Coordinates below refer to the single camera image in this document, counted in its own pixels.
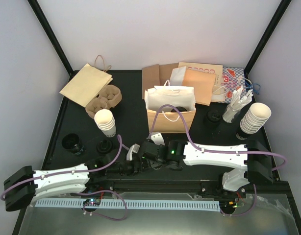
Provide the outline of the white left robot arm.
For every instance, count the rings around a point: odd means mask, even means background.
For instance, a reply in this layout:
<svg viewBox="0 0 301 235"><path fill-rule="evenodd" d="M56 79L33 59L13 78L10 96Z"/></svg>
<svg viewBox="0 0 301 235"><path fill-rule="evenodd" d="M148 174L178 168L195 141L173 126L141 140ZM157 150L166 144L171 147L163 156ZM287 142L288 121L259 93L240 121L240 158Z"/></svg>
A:
<svg viewBox="0 0 301 235"><path fill-rule="evenodd" d="M7 178L0 197L8 212L18 211L42 198L65 193L94 195L99 190L99 181L107 173L135 175L150 168L145 157L111 152L76 166L56 170L33 170L24 166Z"/></svg>

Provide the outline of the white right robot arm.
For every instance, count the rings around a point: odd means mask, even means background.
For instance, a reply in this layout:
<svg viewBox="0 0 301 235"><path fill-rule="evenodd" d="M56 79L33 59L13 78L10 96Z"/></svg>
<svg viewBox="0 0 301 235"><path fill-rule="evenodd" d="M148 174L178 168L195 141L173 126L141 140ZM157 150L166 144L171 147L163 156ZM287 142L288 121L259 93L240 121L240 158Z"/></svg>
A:
<svg viewBox="0 0 301 235"><path fill-rule="evenodd" d="M214 165L229 167L216 185L221 197L229 197L247 184L273 183L271 157L260 151L250 151L247 145L216 146L191 144L189 141L170 141L168 145L145 141L137 156L179 170L180 163L187 166Z"/></svg>

